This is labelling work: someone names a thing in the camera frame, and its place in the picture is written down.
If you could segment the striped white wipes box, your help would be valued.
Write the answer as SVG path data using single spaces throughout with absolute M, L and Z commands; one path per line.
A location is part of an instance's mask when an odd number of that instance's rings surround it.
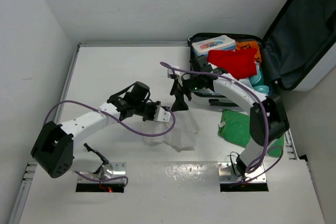
M 207 56 L 211 50 L 235 50 L 236 41 L 226 35 L 201 40 L 191 43 L 191 47 L 197 56 Z

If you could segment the white pleated skirt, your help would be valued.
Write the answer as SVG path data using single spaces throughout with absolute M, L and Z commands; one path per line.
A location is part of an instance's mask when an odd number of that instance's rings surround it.
M 196 135 L 201 129 L 191 111 L 176 111 L 174 115 L 176 122 L 173 129 L 163 136 L 145 136 L 147 145 L 165 143 L 177 151 L 191 150 L 196 145 Z M 169 123 L 146 121 L 142 124 L 141 132 L 158 134 L 167 131 L 171 125 L 172 120 Z

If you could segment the red cloth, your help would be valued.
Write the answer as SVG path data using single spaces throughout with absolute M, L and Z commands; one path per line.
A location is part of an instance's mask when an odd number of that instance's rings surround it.
M 235 79 L 249 78 L 257 74 L 254 61 L 255 51 L 249 50 L 211 50 L 208 62 L 225 69 Z

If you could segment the orange patterned cloth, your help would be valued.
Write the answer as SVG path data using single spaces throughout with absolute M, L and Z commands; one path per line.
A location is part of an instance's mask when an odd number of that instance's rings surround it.
M 254 50 L 255 51 L 255 56 L 254 56 L 254 61 L 259 63 L 261 65 L 261 53 L 260 53 L 260 45 L 257 41 L 255 40 L 248 40 L 248 41 L 241 41 L 241 42 L 236 42 L 236 50 Z

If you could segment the white tissue roll pack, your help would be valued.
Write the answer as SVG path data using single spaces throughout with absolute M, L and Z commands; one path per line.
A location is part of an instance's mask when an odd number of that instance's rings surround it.
M 249 88 L 253 88 L 253 86 L 251 85 L 248 78 L 239 79 L 239 82 L 243 83 L 244 85 L 248 86 Z M 198 94 L 198 95 L 220 95 L 220 93 L 216 93 L 209 88 L 199 89 L 197 92 L 195 92 L 195 94 Z

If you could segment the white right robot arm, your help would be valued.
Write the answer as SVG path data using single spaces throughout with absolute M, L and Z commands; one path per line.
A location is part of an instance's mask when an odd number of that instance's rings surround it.
M 168 77 L 174 80 L 170 95 L 175 97 L 175 102 L 171 110 L 187 111 L 184 99 L 191 100 L 192 93 L 201 89 L 210 89 L 231 100 L 249 116 L 250 140 L 236 159 L 236 169 L 240 176 L 255 171 L 262 164 L 269 144 L 289 129 L 281 97 L 254 90 L 225 69 L 209 63 L 205 56 L 190 60 L 190 64 L 191 70 L 162 64 L 168 69 Z

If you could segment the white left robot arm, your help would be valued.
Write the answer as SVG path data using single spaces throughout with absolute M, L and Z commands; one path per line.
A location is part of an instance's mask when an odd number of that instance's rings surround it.
M 124 120 L 140 116 L 143 121 L 166 123 L 171 119 L 170 112 L 159 101 L 150 101 L 150 88 L 142 82 L 135 82 L 89 110 L 61 123 L 44 121 L 30 154 L 51 178 L 67 171 L 103 173 L 110 162 L 85 140 L 107 126 L 119 124 L 137 135 L 156 137 L 156 133 L 146 134 L 131 128 Z

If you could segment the teal headphones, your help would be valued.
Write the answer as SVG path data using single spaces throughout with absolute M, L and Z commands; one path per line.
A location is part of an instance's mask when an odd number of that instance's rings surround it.
M 256 71 L 256 75 L 249 77 L 249 82 L 257 92 L 268 95 L 270 88 L 264 84 L 263 73 L 258 63 L 256 64 Z

